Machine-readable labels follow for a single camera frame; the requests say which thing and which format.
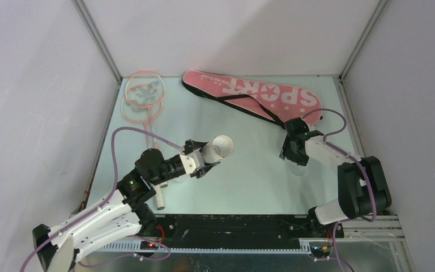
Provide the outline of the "clear plastic tube lid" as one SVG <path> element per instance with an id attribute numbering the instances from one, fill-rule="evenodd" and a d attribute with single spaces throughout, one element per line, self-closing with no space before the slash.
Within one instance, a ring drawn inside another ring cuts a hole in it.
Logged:
<path id="1" fill-rule="evenodd" d="M 295 176 L 303 176 L 306 173 L 306 166 L 291 162 L 290 171 Z"/>

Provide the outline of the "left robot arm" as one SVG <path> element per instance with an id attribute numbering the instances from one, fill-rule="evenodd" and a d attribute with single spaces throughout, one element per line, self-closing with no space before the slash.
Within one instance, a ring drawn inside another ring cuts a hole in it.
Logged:
<path id="1" fill-rule="evenodd" d="M 70 271 L 90 253 L 126 236 L 155 232 L 154 213 L 146 202 L 156 187 L 181 176 L 197 179 L 229 156 L 233 147 L 186 141 L 182 152 L 164 159 L 155 148 L 145 150 L 135 167 L 91 207 L 54 227 L 41 224 L 32 231 L 36 256 L 43 271 Z"/>

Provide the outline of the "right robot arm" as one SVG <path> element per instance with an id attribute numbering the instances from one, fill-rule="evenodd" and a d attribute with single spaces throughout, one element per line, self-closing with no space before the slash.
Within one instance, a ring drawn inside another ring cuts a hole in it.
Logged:
<path id="1" fill-rule="evenodd" d="M 308 232 L 323 236 L 331 223 L 366 217 L 374 220 L 389 208 L 392 198 L 380 160 L 375 156 L 359 157 L 328 141 L 302 118 L 284 124 L 286 138 L 280 158 L 299 167 L 310 159 L 330 168 L 337 176 L 338 196 L 335 200 L 309 210 Z"/>

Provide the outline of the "white shuttlecock tube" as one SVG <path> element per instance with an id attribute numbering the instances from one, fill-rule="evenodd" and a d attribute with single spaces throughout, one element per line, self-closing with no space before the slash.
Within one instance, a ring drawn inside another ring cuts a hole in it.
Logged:
<path id="1" fill-rule="evenodd" d="M 235 144 L 231 137 L 221 134 L 216 136 L 213 140 L 209 141 L 199 152 L 202 154 L 202 158 L 205 164 L 212 164 L 221 162 L 223 159 L 231 156 L 234 152 Z M 180 154 L 184 154 L 184 147 L 182 147 Z M 174 178 L 173 181 L 184 182 L 195 178 L 193 175 L 184 175 L 178 178 Z"/>

